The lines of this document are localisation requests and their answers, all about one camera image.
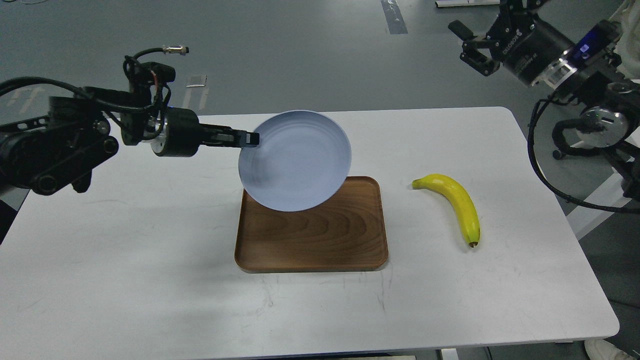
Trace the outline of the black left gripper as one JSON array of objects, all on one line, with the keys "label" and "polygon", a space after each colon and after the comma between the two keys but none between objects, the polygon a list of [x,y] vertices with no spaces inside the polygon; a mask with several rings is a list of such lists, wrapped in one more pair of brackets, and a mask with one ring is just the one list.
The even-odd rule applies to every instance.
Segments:
[{"label": "black left gripper", "polygon": [[158,157],[189,158],[200,145],[225,148],[255,148],[260,134],[232,128],[204,128],[197,114],[187,108],[169,107],[163,130],[151,142],[151,150]]}]

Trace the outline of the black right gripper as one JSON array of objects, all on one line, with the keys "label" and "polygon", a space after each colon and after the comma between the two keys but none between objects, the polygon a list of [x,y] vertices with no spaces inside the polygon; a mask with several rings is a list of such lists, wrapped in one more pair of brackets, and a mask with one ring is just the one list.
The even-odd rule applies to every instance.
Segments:
[{"label": "black right gripper", "polygon": [[[575,43],[537,16],[546,0],[500,0],[493,24],[493,39],[477,36],[459,20],[448,29],[462,41],[459,59],[483,76],[499,70],[500,64],[522,84],[531,86],[548,66]],[[493,57],[481,50],[493,49]]]}]

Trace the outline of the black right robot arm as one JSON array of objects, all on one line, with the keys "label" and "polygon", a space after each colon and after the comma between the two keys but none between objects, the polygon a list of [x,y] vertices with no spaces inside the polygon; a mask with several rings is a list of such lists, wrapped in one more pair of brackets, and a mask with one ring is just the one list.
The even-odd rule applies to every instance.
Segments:
[{"label": "black right robot arm", "polygon": [[639,127],[639,84],[619,71],[622,59],[614,48],[621,33],[614,22],[601,20],[573,42],[539,16],[544,4],[499,1],[485,35],[475,35],[459,20],[448,29],[462,41],[461,60],[481,75],[503,67],[522,84],[551,88],[551,95],[535,105],[531,132],[546,105],[584,105],[579,116],[554,125],[554,158],[603,157],[621,175],[622,195],[638,200],[639,148],[629,137]]}]

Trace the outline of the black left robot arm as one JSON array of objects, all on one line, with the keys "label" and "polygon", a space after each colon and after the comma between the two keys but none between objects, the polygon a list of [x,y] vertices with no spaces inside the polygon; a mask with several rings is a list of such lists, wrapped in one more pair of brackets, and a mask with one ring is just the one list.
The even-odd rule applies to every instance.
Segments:
[{"label": "black left robot arm", "polygon": [[90,186],[93,170],[114,157],[121,144],[149,143],[158,157],[192,157],[200,146],[254,148],[256,132],[202,124],[194,111],[169,105],[173,67],[142,63],[146,55],[186,55],[189,48],[154,47],[126,55],[122,69],[128,91],[78,87],[60,80],[23,76],[1,84],[7,95],[30,85],[52,85],[71,96],[51,96],[47,114],[1,127],[1,193],[26,189],[50,196],[67,185],[77,193]]}]

